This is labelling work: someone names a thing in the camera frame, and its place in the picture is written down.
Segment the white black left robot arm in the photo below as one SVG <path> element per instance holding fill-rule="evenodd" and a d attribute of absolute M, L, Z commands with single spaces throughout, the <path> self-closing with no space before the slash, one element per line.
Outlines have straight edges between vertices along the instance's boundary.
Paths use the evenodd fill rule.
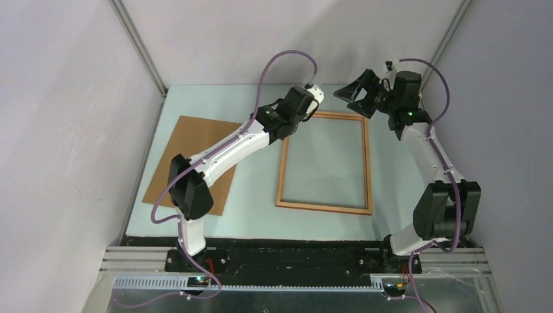
<path fill-rule="evenodd" d="M 210 188 L 229 169 L 252 153 L 294 134 L 324 100 L 317 85 L 292 87 L 284 98 L 259 107 L 235 132 L 190 158 L 173 157 L 168 181 L 171 202 L 179 210 L 181 263 L 199 271 L 206 263 L 204 216 L 214 205 Z"/>

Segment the wooden picture frame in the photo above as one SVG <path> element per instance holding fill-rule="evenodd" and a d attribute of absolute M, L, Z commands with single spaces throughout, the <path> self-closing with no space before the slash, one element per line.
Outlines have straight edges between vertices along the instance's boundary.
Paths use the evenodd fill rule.
<path fill-rule="evenodd" d="M 368 121 L 353 113 L 315 113 L 282 144 L 275 205 L 373 214 Z"/>

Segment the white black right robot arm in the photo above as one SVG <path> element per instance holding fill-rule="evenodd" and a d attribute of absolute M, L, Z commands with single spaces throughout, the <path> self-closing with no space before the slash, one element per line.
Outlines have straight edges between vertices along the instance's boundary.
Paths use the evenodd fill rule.
<path fill-rule="evenodd" d="M 333 94 L 348 109 L 370 119 L 376 112 L 388 116 L 389 129 L 414 159 L 426 185 L 412 214 L 412 222 L 387 239 L 379 255 L 383 270 L 395 273 L 405 256 L 432 246 L 452 252 L 469 234 L 481 198 L 481 187 L 460 174 L 447 157 L 429 114 L 420 108 L 422 77 L 412 71 L 392 70 L 379 78 L 366 69 L 356 80 Z"/>

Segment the brown fibreboard backing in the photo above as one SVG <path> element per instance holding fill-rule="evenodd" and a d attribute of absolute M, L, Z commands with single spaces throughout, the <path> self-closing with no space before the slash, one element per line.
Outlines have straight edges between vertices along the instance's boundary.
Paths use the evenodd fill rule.
<path fill-rule="evenodd" d="M 173 157 L 178 154 L 184 157 L 198 154 L 223 140 L 226 136 L 237 130 L 239 126 L 239 123 L 180 116 L 153 173 L 153 177 L 148 180 L 149 184 L 145 195 L 142 196 L 142 202 L 153 205 L 160 193 L 170 182 L 168 176 L 170 162 Z M 235 170 L 235 166 L 230 168 L 210 188 L 214 200 L 214 205 L 209 211 L 210 215 L 223 215 Z"/>

